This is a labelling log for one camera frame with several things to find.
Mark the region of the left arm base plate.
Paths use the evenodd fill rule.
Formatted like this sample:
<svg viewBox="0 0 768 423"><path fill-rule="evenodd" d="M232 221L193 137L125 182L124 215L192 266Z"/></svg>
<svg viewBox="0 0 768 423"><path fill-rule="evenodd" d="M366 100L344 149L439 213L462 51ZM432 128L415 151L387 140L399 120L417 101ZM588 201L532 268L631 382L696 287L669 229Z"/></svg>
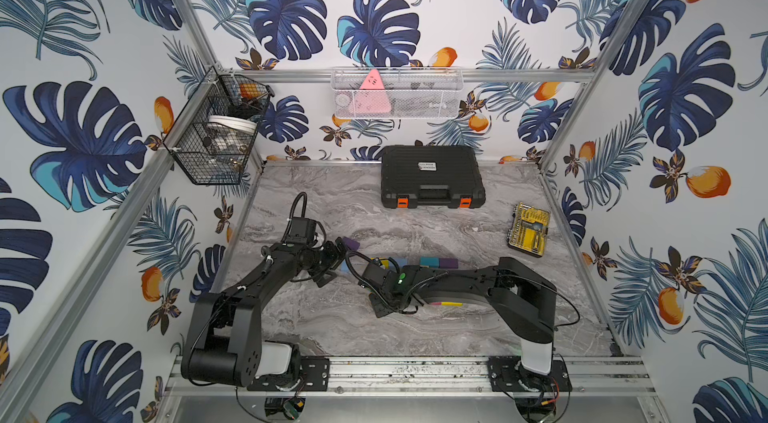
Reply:
<svg viewBox="0 0 768 423"><path fill-rule="evenodd" d="M261 376L247 389L277 393L325 392L328 389L330 366L329 358L299 356L289 363L286 372Z"/></svg>

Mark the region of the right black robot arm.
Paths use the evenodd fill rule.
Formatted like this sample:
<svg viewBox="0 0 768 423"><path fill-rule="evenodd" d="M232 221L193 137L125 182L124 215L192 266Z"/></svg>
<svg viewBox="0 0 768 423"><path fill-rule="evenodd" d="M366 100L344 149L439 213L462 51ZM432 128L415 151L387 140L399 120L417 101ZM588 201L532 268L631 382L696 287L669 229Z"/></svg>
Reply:
<svg viewBox="0 0 768 423"><path fill-rule="evenodd" d="M521 365L534 374L552 371L557 289L520 261L459 270L405 265L398 271L369 262L358 282L371 292L379 318L403 314L418 302L486 304L521 341Z"/></svg>

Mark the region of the clear mesh wall shelf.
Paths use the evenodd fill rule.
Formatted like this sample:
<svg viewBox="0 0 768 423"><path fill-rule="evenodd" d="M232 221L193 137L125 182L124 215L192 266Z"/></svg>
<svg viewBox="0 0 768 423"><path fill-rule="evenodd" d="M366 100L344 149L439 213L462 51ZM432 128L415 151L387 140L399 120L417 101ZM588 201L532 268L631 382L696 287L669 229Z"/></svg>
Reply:
<svg viewBox="0 0 768 423"><path fill-rule="evenodd" d="M354 116L349 109L353 93L366 75L377 69L392 104L389 114ZM331 73L335 115L342 119L445 120L458 115L465 97L463 75L451 68L346 68Z"/></svg>

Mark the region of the yellow screwdriver bit set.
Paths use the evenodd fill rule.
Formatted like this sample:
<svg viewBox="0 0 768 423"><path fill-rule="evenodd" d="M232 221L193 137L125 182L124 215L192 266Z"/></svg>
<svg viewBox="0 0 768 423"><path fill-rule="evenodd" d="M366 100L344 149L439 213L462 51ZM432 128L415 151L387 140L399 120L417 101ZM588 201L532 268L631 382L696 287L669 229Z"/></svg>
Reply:
<svg viewBox="0 0 768 423"><path fill-rule="evenodd" d="M507 246L535 257L542 257L548 239L550 213L519 202L512 217Z"/></svg>

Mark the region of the white coil in basket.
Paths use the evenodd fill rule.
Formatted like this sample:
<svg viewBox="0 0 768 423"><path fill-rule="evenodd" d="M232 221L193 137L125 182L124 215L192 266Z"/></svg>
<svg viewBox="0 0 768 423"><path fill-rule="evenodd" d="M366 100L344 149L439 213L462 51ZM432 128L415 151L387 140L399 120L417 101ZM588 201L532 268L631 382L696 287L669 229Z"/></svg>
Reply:
<svg viewBox="0 0 768 423"><path fill-rule="evenodd" d="M208 119L208 122L210 124L224 126L244 134L252 135L257 132L257 124L246 119L221 115L211 115Z"/></svg>

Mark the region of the pink triangle object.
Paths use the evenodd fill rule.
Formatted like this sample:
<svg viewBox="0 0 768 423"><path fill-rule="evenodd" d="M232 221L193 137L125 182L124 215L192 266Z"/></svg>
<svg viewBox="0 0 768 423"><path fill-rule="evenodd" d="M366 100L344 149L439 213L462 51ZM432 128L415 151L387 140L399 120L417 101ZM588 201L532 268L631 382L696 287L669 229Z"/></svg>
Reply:
<svg viewBox="0 0 768 423"><path fill-rule="evenodd" d="M353 93L349 109L354 116L383 115L392 111L390 98L377 69L372 69Z"/></svg>

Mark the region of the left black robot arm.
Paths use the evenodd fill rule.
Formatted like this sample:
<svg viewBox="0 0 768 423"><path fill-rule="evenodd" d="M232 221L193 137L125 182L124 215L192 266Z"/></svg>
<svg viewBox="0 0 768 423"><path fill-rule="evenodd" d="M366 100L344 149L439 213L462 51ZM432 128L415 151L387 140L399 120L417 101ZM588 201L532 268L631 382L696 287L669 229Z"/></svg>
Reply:
<svg viewBox="0 0 768 423"><path fill-rule="evenodd" d="M347 246L339 238L318 248L275 243L264 259L240 282L200 296L181 360L181 375L195 383L247 387L257 379L263 361L263 309L283 286L305 271L322 287L343 260Z"/></svg>

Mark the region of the black plastic tool case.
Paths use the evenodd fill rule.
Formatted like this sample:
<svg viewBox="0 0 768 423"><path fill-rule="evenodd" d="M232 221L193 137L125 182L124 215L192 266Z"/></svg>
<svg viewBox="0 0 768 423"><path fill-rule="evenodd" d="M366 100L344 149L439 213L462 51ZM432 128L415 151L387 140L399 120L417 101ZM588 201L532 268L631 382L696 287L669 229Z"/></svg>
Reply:
<svg viewBox="0 0 768 423"><path fill-rule="evenodd" d="M381 153L381 203L476 209L486 202L475 152L468 146L388 146Z"/></svg>

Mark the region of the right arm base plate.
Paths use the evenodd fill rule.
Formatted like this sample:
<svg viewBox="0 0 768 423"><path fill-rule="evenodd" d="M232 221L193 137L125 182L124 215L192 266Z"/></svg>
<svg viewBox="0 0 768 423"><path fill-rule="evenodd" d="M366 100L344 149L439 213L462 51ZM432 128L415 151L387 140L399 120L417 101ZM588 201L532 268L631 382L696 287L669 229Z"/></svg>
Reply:
<svg viewBox="0 0 768 423"><path fill-rule="evenodd" d="M490 357L487 362L489 381L493 392L552 393L573 389L569 371L562 359L553 359L551 371L541 375L526 370L519 356Z"/></svg>

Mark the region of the aluminium front rail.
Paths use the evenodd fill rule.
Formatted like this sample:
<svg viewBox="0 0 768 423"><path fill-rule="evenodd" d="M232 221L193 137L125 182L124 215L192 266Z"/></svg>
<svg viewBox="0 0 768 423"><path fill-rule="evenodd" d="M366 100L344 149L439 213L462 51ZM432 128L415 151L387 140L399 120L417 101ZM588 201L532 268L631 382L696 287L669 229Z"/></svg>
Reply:
<svg viewBox="0 0 768 423"><path fill-rule="evenodd" d="M302 395L324 397L535 397L522 385L513 357L304 357ZM543 384L547 395L654 397L656 390L637 357L561 357Z"/></svg>

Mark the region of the teal block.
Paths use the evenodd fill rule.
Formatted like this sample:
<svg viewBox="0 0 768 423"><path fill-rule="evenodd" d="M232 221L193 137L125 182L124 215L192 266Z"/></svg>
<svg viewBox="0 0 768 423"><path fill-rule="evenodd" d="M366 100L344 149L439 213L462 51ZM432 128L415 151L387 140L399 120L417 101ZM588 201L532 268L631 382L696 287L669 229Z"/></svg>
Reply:
<svg viewBox="0 0 768 423"><path fill-rule="evenodd" d="M438 257L421 257L419 265L429 268L439 268L440 259Z"/></svg>

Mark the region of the purple block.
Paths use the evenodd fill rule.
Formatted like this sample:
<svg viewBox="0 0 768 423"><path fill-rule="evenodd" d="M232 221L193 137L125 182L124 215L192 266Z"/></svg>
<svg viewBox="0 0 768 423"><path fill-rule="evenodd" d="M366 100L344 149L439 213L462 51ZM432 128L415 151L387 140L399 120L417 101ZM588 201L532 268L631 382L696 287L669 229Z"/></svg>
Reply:
<svg viewBox="0 0 768 423"><path fill-rule="evenodd" d="M459 262L455 258L439 258L439 267L443 269L458 269Z"/></svg>
<svg viewBox="0 0 768 423"><path fill-rule="evenodd" d="M350 250L357 251L360 248L360 243L354 239L343 237L342 240L345 246Z"/></svg>

